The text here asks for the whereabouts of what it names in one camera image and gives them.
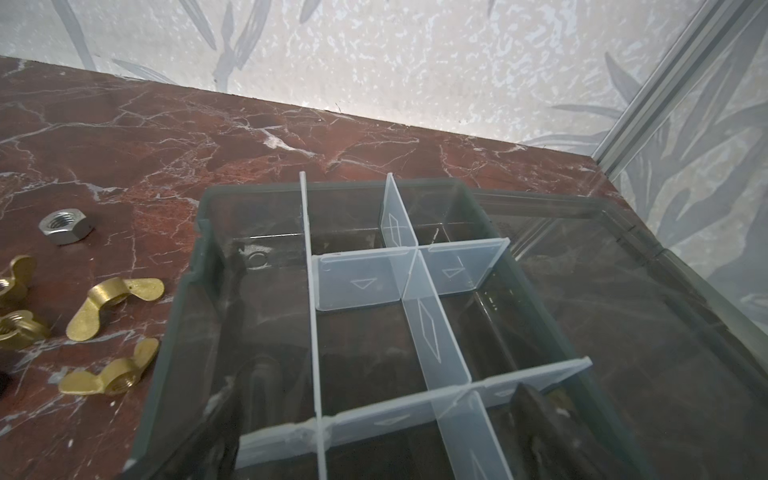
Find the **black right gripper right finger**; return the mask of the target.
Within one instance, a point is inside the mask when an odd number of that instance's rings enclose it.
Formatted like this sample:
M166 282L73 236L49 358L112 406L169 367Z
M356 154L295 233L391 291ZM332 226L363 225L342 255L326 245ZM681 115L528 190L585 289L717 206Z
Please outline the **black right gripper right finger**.
M560 413L535 387L518 386L509 407L528 479L600 478L590 457L593 443L588 431Z

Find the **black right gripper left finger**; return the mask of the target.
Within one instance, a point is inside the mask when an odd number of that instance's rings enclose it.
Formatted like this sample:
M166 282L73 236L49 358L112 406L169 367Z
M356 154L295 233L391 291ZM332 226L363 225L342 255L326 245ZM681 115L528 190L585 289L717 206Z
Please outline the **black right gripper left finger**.
M124 479L230 479L244 419L246 369L226 379L190 429L161 441L122 472Z

